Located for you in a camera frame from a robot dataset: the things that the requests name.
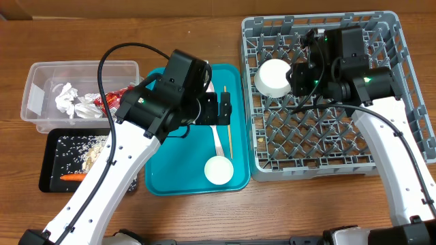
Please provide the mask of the white bowl with nuts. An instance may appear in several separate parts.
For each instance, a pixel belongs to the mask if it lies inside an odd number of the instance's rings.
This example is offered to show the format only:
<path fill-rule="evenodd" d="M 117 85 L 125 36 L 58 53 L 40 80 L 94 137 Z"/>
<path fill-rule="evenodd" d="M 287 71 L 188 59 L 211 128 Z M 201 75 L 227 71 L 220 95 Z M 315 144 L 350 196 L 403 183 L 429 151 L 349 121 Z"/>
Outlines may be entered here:
<path fill-rule="evenodd" d="M 269 59 L 262 63 L 255 73 L 254 84 L 257 90 L 267 97 L 280 98 L 291 91 L 286 73 L 290 65 L 281 59 Z"/>

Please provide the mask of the small white round cup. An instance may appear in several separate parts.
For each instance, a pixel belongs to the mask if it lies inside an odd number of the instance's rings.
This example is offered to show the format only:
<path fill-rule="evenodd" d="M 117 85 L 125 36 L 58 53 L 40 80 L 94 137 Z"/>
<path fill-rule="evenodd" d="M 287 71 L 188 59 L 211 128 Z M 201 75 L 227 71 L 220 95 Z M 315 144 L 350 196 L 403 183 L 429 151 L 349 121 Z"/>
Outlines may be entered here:
<path fill-rule="evenodd" d="M 224 185 L 228 183 L 234 174 L 232 162 L 223 156 L 210 158 L 204 166 L 206 179 L 214 185 Z"/>

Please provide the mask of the red snack wrapper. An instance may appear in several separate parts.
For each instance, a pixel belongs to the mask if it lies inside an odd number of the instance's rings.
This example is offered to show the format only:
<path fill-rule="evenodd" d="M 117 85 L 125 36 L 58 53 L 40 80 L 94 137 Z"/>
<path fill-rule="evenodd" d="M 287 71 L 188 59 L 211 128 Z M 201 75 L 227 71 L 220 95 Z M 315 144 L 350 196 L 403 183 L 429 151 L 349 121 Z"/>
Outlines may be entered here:
<path fill-rule="evenodd" d="M 109 92 L 109 93 L 106 93 L 106 94 L 105 94 L 105 99 L 106 99 L 106 101 L 107 101 L 108 108 L 109 108 L 110 114 L 111 114 L 112 116 L 115 115 L 115 112 L 116 112 L 116 111 L 119 109 L 119 107 L 120 107 L 120 104 L 121 104 L 121 97 L 122 97 L 122 96 L 123 96 L 127 91 L 130 91 L 130 90 L 132 90 L 133 88 L 134 88 L 134 87 L 133 87 L 132 85 L 130 85 L 130 86 L 125 87 L 125 88 L 122 88 L 122 89 L 120 89 L 120 90 L 113 91 L 113 92 Z M 107 116 L 107 111 L 106 111 L 106 109 L 105 109 L 105 107 L 104 107 L 104 103 L 103 103 L 102 96 L 100 96 L 100 98 L 96 99 L 96 100 L 94 101 L 94 104 L 95 104 L 96 106 L 98 106 L 98 107 L 102 110 L 102 112 L 103 112 L 103 116 Z"/>

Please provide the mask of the large white tissue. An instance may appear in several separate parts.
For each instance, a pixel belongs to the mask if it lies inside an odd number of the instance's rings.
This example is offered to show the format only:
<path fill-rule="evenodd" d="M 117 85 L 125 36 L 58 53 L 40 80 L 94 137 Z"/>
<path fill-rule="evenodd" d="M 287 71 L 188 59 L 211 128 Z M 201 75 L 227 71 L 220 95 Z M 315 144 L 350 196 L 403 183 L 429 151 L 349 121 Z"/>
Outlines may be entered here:
<path fill-rule="evenodd" d="M 97 93 L 88 93 L 78 97 L 79 102 L 74 106 L 76 115 L 80 118 L 101 118 L 103 112 L 94 104 L 98 98 L 100 98 L 100 94 Z"/>

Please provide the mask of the orange carrot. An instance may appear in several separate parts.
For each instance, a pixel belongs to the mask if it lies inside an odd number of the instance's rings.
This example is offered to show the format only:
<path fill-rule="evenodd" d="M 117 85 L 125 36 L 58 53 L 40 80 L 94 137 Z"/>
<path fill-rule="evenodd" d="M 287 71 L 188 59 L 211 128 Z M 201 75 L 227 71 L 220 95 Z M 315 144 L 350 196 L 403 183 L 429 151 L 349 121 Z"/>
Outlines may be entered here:
<path fill-rule="evenodd" d="M 79 174 L 65 174 L 60 177 L 63 181 L 82 182 L 87 175 L 84 173 Z"/>

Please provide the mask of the small white tissue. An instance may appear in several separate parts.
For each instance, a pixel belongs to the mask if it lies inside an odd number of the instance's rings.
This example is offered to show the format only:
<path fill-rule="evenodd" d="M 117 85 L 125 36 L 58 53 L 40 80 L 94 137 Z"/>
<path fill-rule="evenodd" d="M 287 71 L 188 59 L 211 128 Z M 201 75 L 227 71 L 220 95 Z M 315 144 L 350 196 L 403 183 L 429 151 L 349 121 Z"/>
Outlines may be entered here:
<path fill-rule="evenodd" d="M 70 119 L 74 117 L 75 106 L 73 101 L 78 96 L 78 90 L 73 88 L 68 82 L 63 86 L 61 93 L 55 98 L 57 109 L 61 113 L 66 113 Z"/>

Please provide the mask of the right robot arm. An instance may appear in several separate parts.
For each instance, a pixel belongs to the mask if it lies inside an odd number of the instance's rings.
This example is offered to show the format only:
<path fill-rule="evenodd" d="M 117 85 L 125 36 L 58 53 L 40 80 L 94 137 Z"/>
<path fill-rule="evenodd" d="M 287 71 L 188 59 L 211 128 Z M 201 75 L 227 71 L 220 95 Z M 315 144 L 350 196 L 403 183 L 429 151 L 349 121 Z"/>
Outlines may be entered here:
<path fill-rule="evenodd" d="M 383 182 L 391 228 L 344 226 L 326 230 L 320 244 L 434 244 L 435 181 L 407 122 L 401 90 L 387 67 L 297 63 L 286 73 L 294 95 L 319 93 L 343 108 L 362 134 Z"/>

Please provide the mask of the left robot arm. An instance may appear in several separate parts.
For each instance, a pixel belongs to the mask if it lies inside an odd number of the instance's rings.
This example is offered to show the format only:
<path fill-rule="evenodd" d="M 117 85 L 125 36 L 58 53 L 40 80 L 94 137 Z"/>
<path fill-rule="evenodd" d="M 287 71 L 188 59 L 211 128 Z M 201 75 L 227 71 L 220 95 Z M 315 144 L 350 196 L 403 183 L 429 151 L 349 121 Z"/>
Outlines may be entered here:
<path fill-rule="evenodd" d="M 114 211 L 144 164 L 158 151 L 168 134 L 192 122 L 227 125 L 229 93 L 217 95 L 210 82 L 196 86 L 156 83 L 153 89 L 140 84 L 127 91 L 116 111 L 106 149 L 67 205 L 43 231 L 28 229 L 20 244 L 101 244 Z"/>

